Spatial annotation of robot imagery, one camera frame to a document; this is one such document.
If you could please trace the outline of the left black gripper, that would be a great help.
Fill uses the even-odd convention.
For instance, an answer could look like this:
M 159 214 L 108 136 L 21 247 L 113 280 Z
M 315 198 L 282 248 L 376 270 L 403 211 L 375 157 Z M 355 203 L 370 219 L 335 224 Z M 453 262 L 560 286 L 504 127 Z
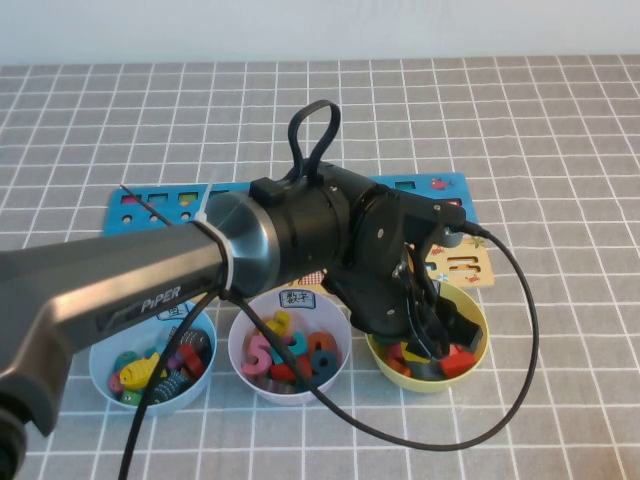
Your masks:
M 402 343 L 405 362 L 445 359 L 453 347 L 475 351 L 484 337 L 480 325 L 443 296 L 443 283 L 429 277 L 409 249 L 391 272 L 377 275 L 357 265 L 327 271 L 322 287 L 351 311 L 356 329 L 383 344 Z

